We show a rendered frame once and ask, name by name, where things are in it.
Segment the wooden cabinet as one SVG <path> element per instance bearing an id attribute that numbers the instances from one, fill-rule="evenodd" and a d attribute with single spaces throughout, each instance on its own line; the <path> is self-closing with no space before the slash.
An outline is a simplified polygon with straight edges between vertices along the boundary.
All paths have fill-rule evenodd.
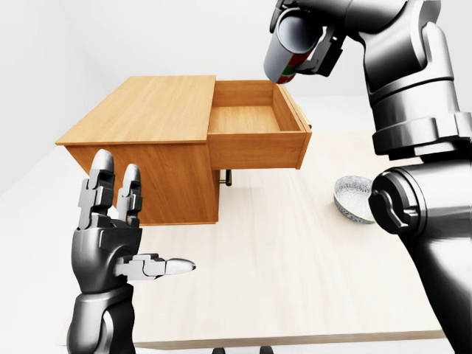
<path id="1" fill-rule="evenodd" d="M 130 77 L 59 140 L 87 170 L 114 157 L 116 187 L 129 164 L 141 173 L 144 225 L 216 223 L 218 174 L 207 132 L 215 77 Z"/>

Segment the patterned white bowl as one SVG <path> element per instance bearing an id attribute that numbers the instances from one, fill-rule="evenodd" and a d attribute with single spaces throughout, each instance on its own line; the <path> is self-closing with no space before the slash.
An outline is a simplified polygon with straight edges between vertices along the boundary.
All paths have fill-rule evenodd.
<path id="1" fill-rule="evenodd" d="M 338 211 L 352 221 L 373 224 L 368 199 L 371 194 L 372 180 L 362 176 L 343 176 L 333 188 L 333 200 Z"/>

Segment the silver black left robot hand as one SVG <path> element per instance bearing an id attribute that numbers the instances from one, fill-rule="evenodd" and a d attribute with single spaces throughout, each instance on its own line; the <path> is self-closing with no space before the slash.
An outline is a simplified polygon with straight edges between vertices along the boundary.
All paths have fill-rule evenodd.
<path id="1" fill-rule="evenodd" d="M 189 260 L 139 254 L 143 202 L 139 168 L 128 165 L 117 192 L 114 180 L 113 156 L 101 149 L 81 187 L 80 219 L 72 241 L 72 268 L 80 290 L 98 294 L 130 280 L 154 280 L 193 271 L 196 266 Z"/>

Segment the grey ketchup bottle red label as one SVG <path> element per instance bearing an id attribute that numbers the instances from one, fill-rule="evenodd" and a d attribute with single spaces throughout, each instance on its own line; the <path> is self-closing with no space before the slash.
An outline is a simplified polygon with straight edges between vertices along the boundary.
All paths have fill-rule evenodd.
<path id="1" fill-rule="evenodd" d="M 308 11 L 292 8 L 280 13 L 263 66 L 268 79 L 276 84 L 290 82 L 294 67 L 309 57 L 322 34 L 322 26 Z"/>

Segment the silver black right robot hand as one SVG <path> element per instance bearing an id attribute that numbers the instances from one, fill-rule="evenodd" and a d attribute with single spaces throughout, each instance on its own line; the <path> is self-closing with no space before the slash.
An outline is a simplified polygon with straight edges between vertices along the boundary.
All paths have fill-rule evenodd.
<path id="1" fill-rule="evenodd" d="M 327 77 L 336 65 L 342 45 L 347 36 L 348 10 L 353 0 L 277 0 L 271 17 L 269 31 L 273 35 L 275 22 L 280 13 L 297 8 L 308 11 L 323 34 L 309 57 L 294 67 L 296 74 L 318 74 Z"/>

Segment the open wooden drawer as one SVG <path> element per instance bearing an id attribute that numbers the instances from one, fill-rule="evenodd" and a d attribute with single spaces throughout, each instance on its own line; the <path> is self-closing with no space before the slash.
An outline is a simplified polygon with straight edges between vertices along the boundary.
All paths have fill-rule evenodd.
<path id="1" fill-rule="evenodd" d="M 207 141 L 215 170 L 299 169 L 311 129 L 284 85 L 218 80 Z"/>

